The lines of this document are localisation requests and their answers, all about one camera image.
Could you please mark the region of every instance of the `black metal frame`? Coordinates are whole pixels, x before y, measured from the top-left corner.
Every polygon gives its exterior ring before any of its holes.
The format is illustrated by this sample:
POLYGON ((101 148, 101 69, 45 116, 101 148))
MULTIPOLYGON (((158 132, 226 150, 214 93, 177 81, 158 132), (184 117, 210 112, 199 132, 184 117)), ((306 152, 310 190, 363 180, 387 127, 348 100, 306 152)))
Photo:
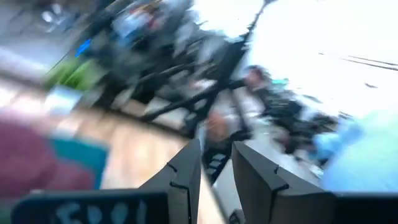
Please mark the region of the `black metal frame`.
MULTIPOLYGON (((229 95, 231 97, 232 102, 235 104, 236 112, 240 117, 240 139, 249 139, 250 138, 250 130, 248 125, 246 124, 244 120, 244 116, 242 113, 242 108, 241 105, 239 104, 238 100, 233 94, 233 90, 236 88, 240 88, 244 86, 242 80, 238 81, 233 81, 231 79, 231 76, 233 72, 235 71, 238 63, 241 61, 243 55, 247 52, 246 44, 248 41, 249 36, 251 35, 253 29, 256 26, 256 23, 258 21, 259 16, 261 15, 263 9, 267 5, 268 2, 264 2, 261 10, 259 13, 256 15, 255 20, 253 23, 248 27, 248 32, 244 35, 241 36, 241 38, 228 45, 226 52, 225 52, 225 57, 223 57, 222 61, 215 66, 215 69, 212 71, 212 75, 216 76, 217 74, 217 82, 209 87, 208 89, 204 90, 202 93, 199 93, 189 99, 184 98, 182 95, 180 95, 178 101, 172 102, 170 105, 166 106, 165 108, 162 108, 157 111, 153 111, 150 113, 147 113, 141 117, 135 117, 143 122, 150 122, 156 119, 158 116, 168 113, 170 111, 176 110, 178 108, 186 108, 189 110, 190 113, 195 113, 195 116, 190 119, 185 119, 185 124, 180 130, 174 130, 175 133, 178 133, 181 136, 184 136, 186 138, 194 138, 195 136, 195 131, 197 129, 197 126, 200 122, 202 122, 204 119, 207 118, 209 111, 211 110, 211 107, 213 106, 214 102, 216 101, 216 98, 218 96, 218 93, 223 91, 223 90, 228 90, 229 95), (195 108, 195 103, 201 101, 201 100, 206 100, 206 103, 204 106, 201 108, 196 109, 195 108)), ((181 57, 184 57, 184 54, 181 54, 180 57, 173 58, 172 60, 177 60, 179 61, 181 57)), ((160 89, 171 76, 175 75, 181 70, 185 70, 186 68, 190 68, 194 66, 194 64, 188 63, 188 64, 183 64, 183 65, 175 65, 175 63, 172 63, 170 60, 169 63, 163 63, 161 69, 156 69, 160 70, 161 72, 155 72, 149 75, 146 75, 142 77, 138 81, 138 86, 145 85, 150 83, 151 90, 156 91, 160 89)), ((125 116, 131 116, 130 114, 126 114, 120 109, 111 109, 111 103, 113 102, 113 98, 118 95, 118 93, 122 92, 126 86, 117 86, 117 85, 108 85, 106 88, 106 91, 103 94, 103 97, 109 98, 106 100, 106 103, 97 103, 99 107, 104 108, 107 111, 113 111, 117 114, 123 114, 125 116)))

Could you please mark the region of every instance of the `tiled floor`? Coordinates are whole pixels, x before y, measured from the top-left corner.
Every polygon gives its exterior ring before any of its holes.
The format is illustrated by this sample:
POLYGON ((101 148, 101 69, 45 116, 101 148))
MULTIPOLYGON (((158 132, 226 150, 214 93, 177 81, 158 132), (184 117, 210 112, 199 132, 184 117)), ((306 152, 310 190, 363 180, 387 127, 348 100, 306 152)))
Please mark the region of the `tiled floor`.
POLYGON ((16 16, 23 7, 0 1, 0 72, 37 82, 70 50, 81 28, 46 34, 30 10, 16 16))

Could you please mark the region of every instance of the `person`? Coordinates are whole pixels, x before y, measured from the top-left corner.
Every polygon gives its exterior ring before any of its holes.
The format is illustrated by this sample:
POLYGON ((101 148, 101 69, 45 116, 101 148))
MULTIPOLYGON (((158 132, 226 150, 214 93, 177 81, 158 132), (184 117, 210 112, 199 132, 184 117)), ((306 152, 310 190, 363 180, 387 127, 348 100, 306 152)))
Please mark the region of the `person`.
POLYGON ((398 192, 398 109, 387 107, 320 134, 311 152, 328 158, 320 186, 332 192, 398 192))
MULTIPOLYGON (((247 86, 247 90, 243 88, 233 91, 238 101, 241 103, 243 114, 246 119, 251 119, 260 115, 264 108, 255 97, 252 96, 251 90, 267 86, 271 83, 271 78, 258 65, 250 65, 243 71, 245 73, 243 82, 247 86)), ((207 80, 199 80, 191 83, 191 88, 196 90, 204 90, 211 85, 207 80)), ((213 105, 206 123, 206 139, 210 147, 221 148, 228 140, 231 134, 239 131, 239 118, 236 116, 228 96, 229 93, 222 91, 213 105)))

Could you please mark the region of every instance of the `teal fabric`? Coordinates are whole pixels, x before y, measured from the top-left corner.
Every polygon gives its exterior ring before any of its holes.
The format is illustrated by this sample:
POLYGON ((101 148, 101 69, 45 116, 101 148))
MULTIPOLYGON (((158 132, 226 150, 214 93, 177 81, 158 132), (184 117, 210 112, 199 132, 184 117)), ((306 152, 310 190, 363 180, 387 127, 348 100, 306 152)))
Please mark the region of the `teal fabric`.
POLYGON ((88 143, 81 139, 50 138, 49 140, 59 158, 77 162, 94 172, 95 189, 101 187, 102 175, 108 156, 106 146, 88 143))

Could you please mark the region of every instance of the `black plastic part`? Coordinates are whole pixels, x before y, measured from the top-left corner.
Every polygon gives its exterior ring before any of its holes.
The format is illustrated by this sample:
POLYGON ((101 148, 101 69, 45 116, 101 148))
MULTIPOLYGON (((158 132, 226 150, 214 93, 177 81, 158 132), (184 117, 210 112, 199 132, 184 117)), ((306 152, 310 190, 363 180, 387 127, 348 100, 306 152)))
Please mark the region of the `black plastic part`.
POLYGON ((247 224, 387 224, 398 221, 396 194, 326 192, 242 143, 234 144, 232 158, 247 224))
POLYGON ((31 194, 14 207, 12 223, 64 223, 62 217, 83 224, 92 223, 91 218, 97 219, 95 223, 114 223, 113 214, 121 209, 124 214, 117 216, 125 218, 123 223, 194 224, 198 217, 200 167, 200 142, 194 139, 138 189, 31 194))
POLYGON ((270 223, 275 194, 288 187, 275 174, 278 165, 241 142, 234 142, 232 160, 246 223, 270 223))
POLYGON ((229 224, 245 224, 244 214, 241 209, 234 210, 229 216, 229 224))

